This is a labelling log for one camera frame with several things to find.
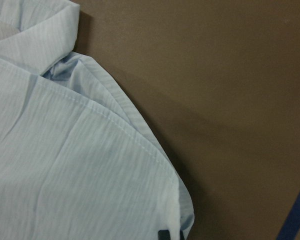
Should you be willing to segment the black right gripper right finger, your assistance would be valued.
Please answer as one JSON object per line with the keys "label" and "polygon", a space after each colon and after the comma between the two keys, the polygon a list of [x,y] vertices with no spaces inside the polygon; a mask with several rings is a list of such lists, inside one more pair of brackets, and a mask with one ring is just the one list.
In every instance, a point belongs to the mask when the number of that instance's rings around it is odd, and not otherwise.
{"label": "black right gripper right finger", "polygon": [[182,230],[179,231],[179,236],[180,236],[180,240],[185,240],[185,237],[184,237],[184,234],[183,234]]}

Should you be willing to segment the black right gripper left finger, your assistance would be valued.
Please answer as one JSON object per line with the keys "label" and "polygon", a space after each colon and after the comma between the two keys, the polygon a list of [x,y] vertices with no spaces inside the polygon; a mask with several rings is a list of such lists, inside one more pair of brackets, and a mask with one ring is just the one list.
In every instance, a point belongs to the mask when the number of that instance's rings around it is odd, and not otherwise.
{"label": "black right gripper left finger", "polygon": [[169,230],[159,230],[158,240],[171,240],[171,235]]}

